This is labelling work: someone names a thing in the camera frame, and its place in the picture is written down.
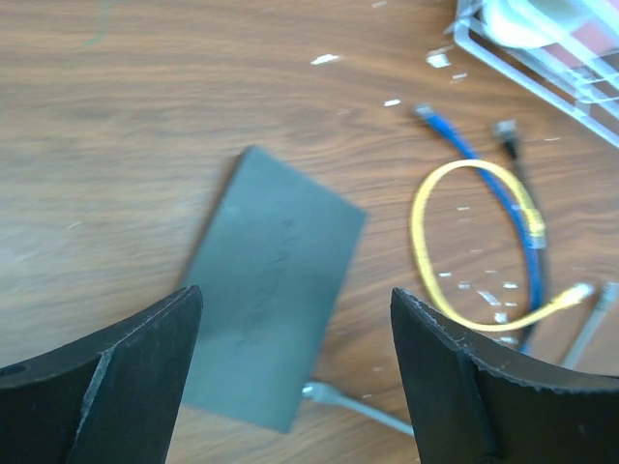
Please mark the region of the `black network switch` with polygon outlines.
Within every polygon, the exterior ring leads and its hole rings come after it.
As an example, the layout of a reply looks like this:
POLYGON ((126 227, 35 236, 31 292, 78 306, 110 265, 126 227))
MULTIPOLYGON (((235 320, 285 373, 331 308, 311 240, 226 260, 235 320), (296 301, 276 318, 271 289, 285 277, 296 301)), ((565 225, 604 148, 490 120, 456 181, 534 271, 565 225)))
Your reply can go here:
POLYGON ((183 279, 203 297, 187 406, 289 431, 365 219, 264 149, 242 153, 183 279))

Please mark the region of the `pink cup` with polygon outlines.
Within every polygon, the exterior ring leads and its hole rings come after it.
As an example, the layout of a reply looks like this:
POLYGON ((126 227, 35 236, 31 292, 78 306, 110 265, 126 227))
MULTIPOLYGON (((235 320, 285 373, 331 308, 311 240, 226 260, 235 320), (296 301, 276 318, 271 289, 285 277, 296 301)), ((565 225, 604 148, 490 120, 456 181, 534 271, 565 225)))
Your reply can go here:
MULTIPOLYGON (((598 57, 618 48, 618 39, 611 37, 596 20, 591 20, 575 30, 572 37, 580 41, 598 57)), ((574 69, 582 65, 582 62, 560 43, 546 46, 545 51, 568 68, 574 69)))

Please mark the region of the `white bowl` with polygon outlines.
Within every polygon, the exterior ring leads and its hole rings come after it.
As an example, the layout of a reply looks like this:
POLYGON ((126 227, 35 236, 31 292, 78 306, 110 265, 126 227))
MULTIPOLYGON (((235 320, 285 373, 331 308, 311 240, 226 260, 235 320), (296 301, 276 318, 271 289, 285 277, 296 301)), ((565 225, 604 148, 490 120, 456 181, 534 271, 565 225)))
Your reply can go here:
POLYGON ((486 36, 511 48, 541 48, 558 43, 584 25, 592 13, 576 1, 485 1, 486 36))

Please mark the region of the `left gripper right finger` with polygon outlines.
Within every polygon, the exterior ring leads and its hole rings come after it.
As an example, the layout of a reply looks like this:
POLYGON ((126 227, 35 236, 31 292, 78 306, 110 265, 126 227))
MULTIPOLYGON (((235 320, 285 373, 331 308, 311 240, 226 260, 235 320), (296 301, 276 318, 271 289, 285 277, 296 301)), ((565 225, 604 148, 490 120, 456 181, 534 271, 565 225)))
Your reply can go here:
POLYGON ((402 288, 391 322, 422 462, 617 462, 617 378, 521 354, 402 288))

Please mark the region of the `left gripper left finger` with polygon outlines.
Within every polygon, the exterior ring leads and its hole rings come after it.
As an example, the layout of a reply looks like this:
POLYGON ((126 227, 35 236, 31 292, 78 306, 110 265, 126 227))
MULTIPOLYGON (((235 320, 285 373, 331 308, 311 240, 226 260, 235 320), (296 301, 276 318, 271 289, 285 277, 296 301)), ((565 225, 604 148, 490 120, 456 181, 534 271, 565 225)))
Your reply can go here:
POLYGON ((4 463, 163 463, 202 314, 198 287, 1 369, 4 463))

